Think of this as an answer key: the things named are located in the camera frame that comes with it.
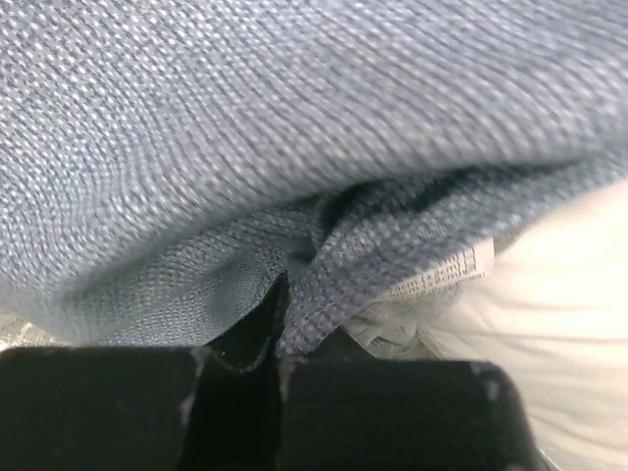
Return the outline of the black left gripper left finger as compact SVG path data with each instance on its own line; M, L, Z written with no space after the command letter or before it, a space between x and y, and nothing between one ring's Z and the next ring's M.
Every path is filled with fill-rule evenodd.
M200 346L1 355L5 470L273 470L288 282Z

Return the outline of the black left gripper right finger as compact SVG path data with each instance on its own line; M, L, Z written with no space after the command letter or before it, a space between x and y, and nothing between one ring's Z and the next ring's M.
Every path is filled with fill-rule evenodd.
M518 389L478 360L286 356L285 470L542 470Z

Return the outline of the white pillow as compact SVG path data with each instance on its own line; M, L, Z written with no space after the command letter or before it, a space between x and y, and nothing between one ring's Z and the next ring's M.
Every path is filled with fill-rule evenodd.
M344 324L387 359L474 359L520 391L553 470L627 466L627 184L493 238L484 277L364 305Z

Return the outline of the blue-grey pillowcase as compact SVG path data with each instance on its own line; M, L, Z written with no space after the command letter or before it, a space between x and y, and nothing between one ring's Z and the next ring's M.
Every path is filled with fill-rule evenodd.
M1 305L282 352L627 173L623 1L5 1Z

